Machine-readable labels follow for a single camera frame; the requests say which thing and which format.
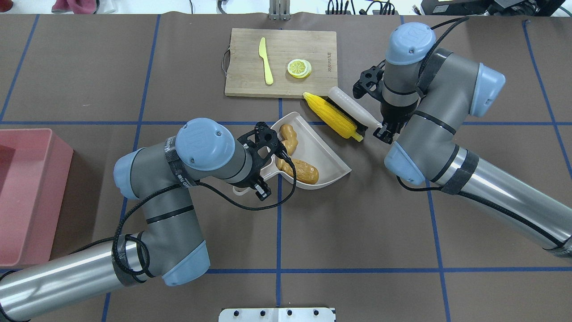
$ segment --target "blue joint cap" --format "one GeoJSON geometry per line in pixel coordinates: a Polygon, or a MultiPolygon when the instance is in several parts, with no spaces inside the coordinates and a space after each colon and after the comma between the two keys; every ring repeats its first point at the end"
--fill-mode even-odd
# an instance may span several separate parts
{"type": "Polygon", "coordinates": [[[199,278],[206,273],[209,267],[210,260],[206,250],[206,241],[202,241],[182,261],[163,275],[163,281],[167,286],[182,285],[199,278]]]}
{"type": "Polygon", "coordinates": [[[393,144],[383,163],[395,175],[416,186],[425,181],[425,176],[397,142],[393,144]]]}
{"type": "Polygon", "coordinates": [[[199,171],[212,171],[230,161],[236,143],[227,128],[201,117],[188,121],[179,130],[175,148],[187,166],[199,171]]]}
{"type": "Polygon", "coordinates": [[[503,74],[483,65],[481,62],[469,114],[477,117],[484,116],[501,92],[505,82],[506,78],[503,74]]]}
{"type": "Polygon", "coordinates": [[[139,153],[139,151],[144,148],[140,148],[137,151],[133,151],[130,154],[122,156],[117,162],[115,162],[115,167],[113,167],[113,180],[115,181],[116,187],[119,188],[121,194],[127,199],[139,199],[133,192],[131,188],[131,166],[133,165],[133,160],[139,153]]]}
{"type": "Polygon", "coordinates": [[[393,65],[409,65],[421,61],[435,39],[435,32],[424,23],[404,23],[391,33],[386,61],[393,65]]]}

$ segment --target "corn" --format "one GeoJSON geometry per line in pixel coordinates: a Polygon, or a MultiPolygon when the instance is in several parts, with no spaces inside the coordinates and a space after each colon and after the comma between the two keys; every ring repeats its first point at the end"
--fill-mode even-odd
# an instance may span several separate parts
{"type": "Polygon", "coordinates": [[[344,113],[338,111],[337,108],[328,103],[326,100],[322,99],[320,96],[316,96],[308,92],[305,92],[303,95],[310,109],[312,109],[315,114],[317,114],[340,136],[342,136],[344,139],[349,139],[351,136],[358,142],[363,140],[363,137],[356,133],[358,128],[356,124],[344,113]]]}

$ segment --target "lemon slice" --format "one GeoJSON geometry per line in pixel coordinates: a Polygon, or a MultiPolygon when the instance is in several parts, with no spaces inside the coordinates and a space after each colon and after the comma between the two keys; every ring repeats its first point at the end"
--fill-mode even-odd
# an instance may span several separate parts
{"type": "Polygon", "coordinates": [[[294,59],[288,63],[288,73],[295,78],[306,78],[312,73],[312,65],[304,59],[294,59]]]}

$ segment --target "pink plastic box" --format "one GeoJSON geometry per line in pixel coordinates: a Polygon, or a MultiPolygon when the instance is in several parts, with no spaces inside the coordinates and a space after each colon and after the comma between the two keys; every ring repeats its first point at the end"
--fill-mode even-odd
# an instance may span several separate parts
{"type": "Polygon", "coordinates": [[[0,266],[49,260],[72,154],[48,128],[0,129],[0,266]]]}

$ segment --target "cutting board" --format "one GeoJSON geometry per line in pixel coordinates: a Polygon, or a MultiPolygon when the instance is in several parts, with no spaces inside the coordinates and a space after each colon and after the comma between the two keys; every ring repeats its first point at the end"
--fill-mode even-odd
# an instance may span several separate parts
{"type": "Polygon", "coordinates": [[[227,96],[282,97],[301,99],[302,93],[327,96],[337,86],[335,32],[233,28],[231,56],[224,93],[227,96]],[[264,65],[258,55],[260,39],[266,38],[268,62],[274,84],[264,82],[264,65]],[[293,59],[312,65],[307,78],[294,78],[287,71],[293,59]]]}

